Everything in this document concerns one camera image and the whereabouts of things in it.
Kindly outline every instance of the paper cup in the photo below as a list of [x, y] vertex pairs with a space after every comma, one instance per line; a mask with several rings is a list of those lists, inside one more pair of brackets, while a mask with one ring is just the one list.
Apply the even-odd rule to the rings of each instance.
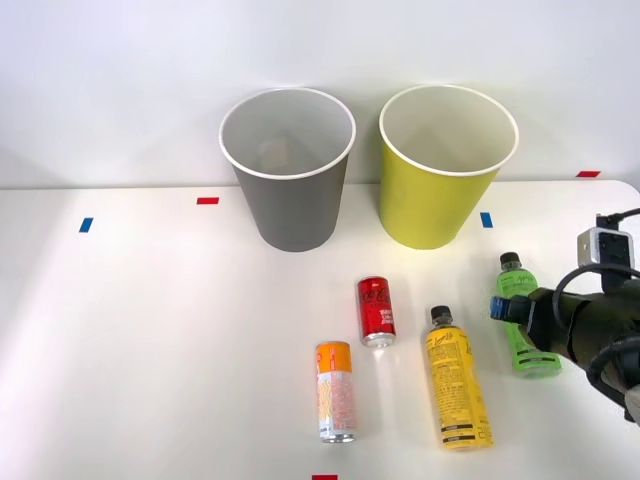
[[262, 92], [226, 115], [220, 147], [267, 243], [303, 252], [329, 239], [355, 135], [349, 109], [309, 88]]
[[455, 85], [398, 93], [382, 109], [380, 132], [380, 220], [416, 249], [453, 240], [518, 147], [518, 127], [502, 105]]

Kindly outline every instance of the black bottle cap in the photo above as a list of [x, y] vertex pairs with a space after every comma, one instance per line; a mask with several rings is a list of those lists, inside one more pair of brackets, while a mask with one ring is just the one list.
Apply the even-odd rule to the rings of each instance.
[[433, 307], [431, 309], [432, 320], [435, 320], [436, 318], [441, 317], [443, 315], [451, 316], [451, 310], [449, 310], [449, 307], [447, 307], [446, 305], [438, 305], [437, 307]]
[[511, 262], [519, 262], [520, 257], [516, 252], [507, 252], [500, 255], [500, 265], [504, 265], [505, 263]]

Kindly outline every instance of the gray paper cup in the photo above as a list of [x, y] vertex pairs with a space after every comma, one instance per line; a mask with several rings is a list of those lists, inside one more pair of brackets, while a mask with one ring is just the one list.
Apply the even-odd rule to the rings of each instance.
[[329, 239], [355, 136], [349, 109], [309, 88], [261, 92], [227, 113], [220, 147], [268, 244], [304, 252]]

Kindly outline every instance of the red can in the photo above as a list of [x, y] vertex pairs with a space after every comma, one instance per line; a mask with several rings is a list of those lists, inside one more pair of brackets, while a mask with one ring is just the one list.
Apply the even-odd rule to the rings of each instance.
[[367, 277], [358, 282], [362, 343], [367, 347], [386, 347], [396, 338], [393, 325], [389, 282], [383, 277]]

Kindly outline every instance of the white table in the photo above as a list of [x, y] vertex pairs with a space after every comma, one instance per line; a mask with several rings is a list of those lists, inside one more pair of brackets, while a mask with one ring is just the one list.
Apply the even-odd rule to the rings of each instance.
[[[239, 188], [0, 192], [0, 479], [638, 478], [640, 429], [568, 362], [557, 378], [515, 378], [487, 305], [501, 253], [555, 287], [595, 214], [640, 195], [495, 183], [435, 251], [388, 237], [376, 195], [345, 187], [331, 239], [291, 254], [261, 240]], [[640, 243], [638, 220], [624, 229]], [[359, 344], [356, 320], [355, 282], [372, 274], [389, 279], [399, 335], [379, 351]], [[569, 290], [598, 287], [587, 275]], [[440, 447], [421, 340], [436, 304], [470, 336], [492, 449]], [[318, 439], [324, 340], [352, 345], [348, 445]]]

